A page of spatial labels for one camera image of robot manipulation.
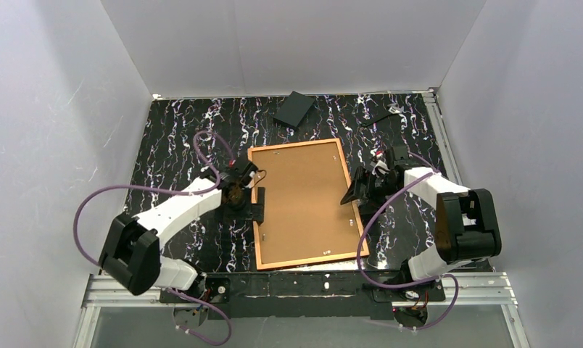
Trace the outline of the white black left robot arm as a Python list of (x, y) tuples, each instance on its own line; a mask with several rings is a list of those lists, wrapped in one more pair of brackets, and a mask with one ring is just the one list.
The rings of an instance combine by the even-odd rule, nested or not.
[(265, 188), (258, 188), (255, 203), (251, 193), (266, 175), (253, 162), (238, 159), (219, 174), (204, 171), (162, 204), (137, 215), (118, 215), (109, 228), (99, 267), (133, 295), (152, 287), (173, 288), (195, 297), (204, 294), (206, 272), (192, 262), (163, 256), (163, 247), (209, 212), (219, 220), (263, 223)]

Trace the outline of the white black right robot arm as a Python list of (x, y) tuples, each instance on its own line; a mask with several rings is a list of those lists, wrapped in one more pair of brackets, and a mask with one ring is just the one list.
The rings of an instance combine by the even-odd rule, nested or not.
[(360, 246), (379, 215), (405, 193), (419, 197), (433, 208), (434, 243), (404, 261), (399, 275), (391, 281), (383, 283), (367, 276), (372, 286), (410, 288), (501, 253), (503, 245), (492, 194), (485, 188), (472, 189), (449, 181), (405, 145), (376, 152), (367, 167), (358, 167), (340, 201), (341, 204), (359, 201), (359, 211), (371, 216), (360, 236)]

